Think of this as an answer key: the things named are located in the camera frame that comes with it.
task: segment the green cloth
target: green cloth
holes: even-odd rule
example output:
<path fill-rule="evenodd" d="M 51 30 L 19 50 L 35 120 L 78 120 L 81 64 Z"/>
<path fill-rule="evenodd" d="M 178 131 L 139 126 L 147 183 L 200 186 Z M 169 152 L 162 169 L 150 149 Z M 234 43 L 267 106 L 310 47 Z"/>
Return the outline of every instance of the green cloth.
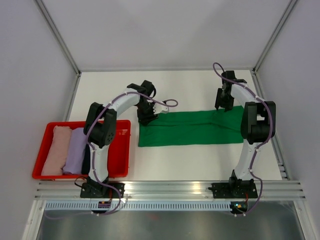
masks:
<path fill-rule="evenodd" d="M 240 133 L 243 113 L 242 106 L 227 112 L 219 109 L 160 113 L 147 126 L 140 124 L 138 146 L 243 143 Z"/>

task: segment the pink cloth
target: pink cloth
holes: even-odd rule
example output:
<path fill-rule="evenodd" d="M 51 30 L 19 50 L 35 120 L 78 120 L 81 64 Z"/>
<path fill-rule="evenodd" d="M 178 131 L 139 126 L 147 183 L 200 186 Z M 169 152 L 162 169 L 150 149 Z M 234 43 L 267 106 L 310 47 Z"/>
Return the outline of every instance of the pink cloth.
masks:
<path fill-rule="evenodd" d="M 42 176 L 62 175 L 68 156 L 72 129 L 68 126 L 55 126 L 52 144 L 46 157 Z"/>

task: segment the white wall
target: white wall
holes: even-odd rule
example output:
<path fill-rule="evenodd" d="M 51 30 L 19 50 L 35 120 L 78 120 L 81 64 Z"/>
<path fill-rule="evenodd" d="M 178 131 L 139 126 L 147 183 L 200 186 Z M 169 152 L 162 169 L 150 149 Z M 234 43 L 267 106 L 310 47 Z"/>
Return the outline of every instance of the white wall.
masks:
<path fill-rule="evenodd" d="M 320 230 L 320 1 L 299 1 L 259 76 L 277 104 L 277 132 L 292 178 Z"/>
<path fill-rule="evenodd" d="M 80 70 L 252 68 L 289 0 L 43 0 Z"/>
<path fill-rule="evenodd" d="M 62 120 L 75 73 L 32 0 L 0 7 L 0 239 L 18 240 L 44 129 Z"/>

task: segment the folded cloth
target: folded cloth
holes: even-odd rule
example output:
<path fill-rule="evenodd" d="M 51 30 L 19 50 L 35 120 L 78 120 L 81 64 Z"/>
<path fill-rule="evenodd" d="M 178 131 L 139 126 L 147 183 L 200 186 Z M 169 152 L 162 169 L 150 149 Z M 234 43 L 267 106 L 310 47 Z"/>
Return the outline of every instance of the folded cloth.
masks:
<path fill-rule="evenodd" d="M 82 163 L 85 157 L 85 148 L 87 144 L 87 137 L 84 134 L 84 128 L 79 127 L 72 130 L 68 155 L 65 166 L 63 167 L 63 174 L 81 174 Z"/>
<path fill-rule="evenodd" d="M 55 126 L 52 144 L 46 157 L 42 176 L 62 175 L 66 164 L 72 130 L 68 126 Z"/>
<path fill-rule="evenodd" d="M 240 127 L 244 109 L 235 106 L 210 111 L 160 113 L 139 126 L 139 147 L 243 143 Z"/>
<path fill-rule="evenodd" d="M 84 175 L 89 174 L 90 171 L 90 147 L 87 144 L 85 146 L 85 151 L 84 151 L 84 158 L 83 158 L 83 163 L 82 163 L 82 169 L 81 169 L 81 173 Z"/>

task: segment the white table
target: white table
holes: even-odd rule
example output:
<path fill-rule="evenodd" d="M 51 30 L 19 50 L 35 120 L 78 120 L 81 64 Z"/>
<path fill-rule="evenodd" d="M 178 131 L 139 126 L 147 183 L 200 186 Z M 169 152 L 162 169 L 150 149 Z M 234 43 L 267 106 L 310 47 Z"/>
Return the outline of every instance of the white table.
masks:
<path fill-rule="evenodd" d="M 252 90 L 249 70 L 237 70 Z M 176 99 L 171 112 L 213 110 L 221 79 L 213 70 L 83 72 L 72 106 L 70 121 L 85 121 L 93 102 L 105 103 L 120 94 L 127 85 L 144 80 L 156 88 L 157 100 Z M 118 119 L 131 121 L 128 181 L 217 181 L 228 180 L 238 163 L 242 144 L 211 144 L 164 147 L 138 147 L 137 108 L 131 107 Z M 281 180 L 271 143 L 261 152 L 254 172 L 263 180 Z"/>

